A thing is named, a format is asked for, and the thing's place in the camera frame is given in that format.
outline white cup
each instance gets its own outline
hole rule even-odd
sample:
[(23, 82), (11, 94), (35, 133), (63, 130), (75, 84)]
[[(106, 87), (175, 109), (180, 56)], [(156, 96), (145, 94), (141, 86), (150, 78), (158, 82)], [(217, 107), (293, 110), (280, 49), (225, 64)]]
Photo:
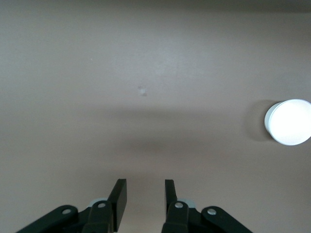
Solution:
[(273, 105), (264, 119), (272, 138), (287, 146), (298, 145), (311, 137), (311, 103), (287, 100)]

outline metal screw head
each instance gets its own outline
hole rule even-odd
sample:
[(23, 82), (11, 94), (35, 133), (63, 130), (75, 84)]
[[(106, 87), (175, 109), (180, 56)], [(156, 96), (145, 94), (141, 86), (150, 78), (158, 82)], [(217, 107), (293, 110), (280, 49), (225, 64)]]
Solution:
[(62, 214), (66, 215), (66, 214), (69, 214), (71, 212), (71, 209), (66, 209), (66, 210), (63, 210)]
[(178, 209), (180, 209), (180, 208), (183, 208), (184, 205), (183, 205), (183, 203), (181, 203), (181, 202), (176, 202), (176, 203), (175, 203), (175, 207), (178, 208)]
[(97, 207), (98, 207), (98, 208), (104, 208), (105, 206), (106, 206), (105, 203), (99, 203)]
[(208, 209), (208, 210), (207, 210), (207, 213), (208, 213), (209, 215), (216, 215), (216, 214), (217, 214), (216, 210), (214, 210), (214, 209)]

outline small stain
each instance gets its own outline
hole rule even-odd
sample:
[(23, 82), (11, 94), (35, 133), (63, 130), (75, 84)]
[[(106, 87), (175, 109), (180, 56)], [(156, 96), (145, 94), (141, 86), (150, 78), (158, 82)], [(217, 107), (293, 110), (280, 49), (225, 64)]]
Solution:
[(147, 96), (147, 89), (145, 87), (139, 86), (138, 90), (139, 90), (139, 95), (140, 96)]

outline white paper cup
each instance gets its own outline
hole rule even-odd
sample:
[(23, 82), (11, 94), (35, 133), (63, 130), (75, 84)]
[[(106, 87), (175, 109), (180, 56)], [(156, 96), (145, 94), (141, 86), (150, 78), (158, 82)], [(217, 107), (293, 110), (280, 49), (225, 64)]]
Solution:
[(311, 103), (305, 100), (287, 100), (273, 105), (264, 119), (264, 125), (275, 141), (298, 145), (311, 137)]

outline beige table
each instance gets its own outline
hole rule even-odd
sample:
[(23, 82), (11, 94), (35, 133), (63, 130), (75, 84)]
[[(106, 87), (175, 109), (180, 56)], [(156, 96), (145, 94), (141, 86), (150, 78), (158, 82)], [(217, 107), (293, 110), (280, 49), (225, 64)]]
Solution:
[(311, 101), (311, 3), (246, 2), (2, 1), (1, 232), (118, 178), (120, 233), (161, 231), (165, 179), (254, 233), (310, 232), (311, 141), (263, 116)]

